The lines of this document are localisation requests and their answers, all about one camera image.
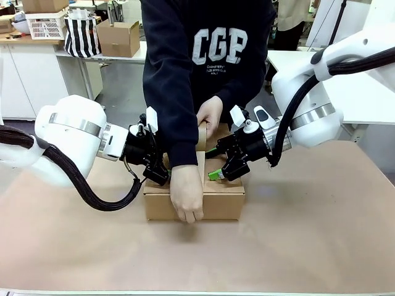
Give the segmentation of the person's left hand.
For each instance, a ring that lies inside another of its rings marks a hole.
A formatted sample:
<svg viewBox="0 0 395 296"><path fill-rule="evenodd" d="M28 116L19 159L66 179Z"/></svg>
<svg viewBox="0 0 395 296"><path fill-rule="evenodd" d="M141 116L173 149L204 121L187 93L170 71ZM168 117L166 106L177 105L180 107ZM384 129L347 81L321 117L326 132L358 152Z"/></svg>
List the person's left hand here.
<svg viewBox="0 0 395 296"><path fill-rule="evenodd" d="M206 138L210 138L217 131L222 111L223 102L218 96L211 97L201 105L196 115L197 123L206 123Z"/></svg>

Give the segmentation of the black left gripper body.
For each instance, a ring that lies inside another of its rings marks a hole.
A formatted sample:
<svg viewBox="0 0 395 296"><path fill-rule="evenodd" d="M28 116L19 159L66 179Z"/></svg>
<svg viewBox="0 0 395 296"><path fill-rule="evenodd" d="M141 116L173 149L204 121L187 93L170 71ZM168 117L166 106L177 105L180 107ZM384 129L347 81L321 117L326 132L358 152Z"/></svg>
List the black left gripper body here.
<svg viewBox="0 0 395 296"><path fill-rule="evenodd" d="M165 171L163 165L163 150L151 126L146 129L143 122L129 127L129 132L122 152L122 162L131 173L130 165L144 165L156 173Z"/></svg>

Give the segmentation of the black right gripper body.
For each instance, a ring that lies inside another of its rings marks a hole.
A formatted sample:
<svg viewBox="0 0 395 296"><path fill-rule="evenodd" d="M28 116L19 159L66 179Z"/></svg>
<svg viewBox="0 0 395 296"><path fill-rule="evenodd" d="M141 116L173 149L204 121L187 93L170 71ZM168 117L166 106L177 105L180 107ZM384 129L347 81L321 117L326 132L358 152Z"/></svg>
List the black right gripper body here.
<svg viewBox="0 0 395 296"><path fill-rule="evenodd" d="M217 141L217 154L236 155L245 161L254 162L269 156L264 132L258 128L252 133L245 133L242 128Z"/></svg>

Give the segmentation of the person's right hand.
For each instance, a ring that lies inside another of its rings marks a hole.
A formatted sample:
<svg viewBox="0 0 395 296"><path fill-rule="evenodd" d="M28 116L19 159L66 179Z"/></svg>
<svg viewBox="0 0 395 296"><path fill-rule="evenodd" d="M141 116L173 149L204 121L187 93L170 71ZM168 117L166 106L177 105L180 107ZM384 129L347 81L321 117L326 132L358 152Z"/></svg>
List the person's right hand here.
<svg viewBox="0 0 395 296"><path fill-rule="evenodd" d="M182 221L192 224L203 219L203 185L196 165L172 168L170 199Z"/></svg>

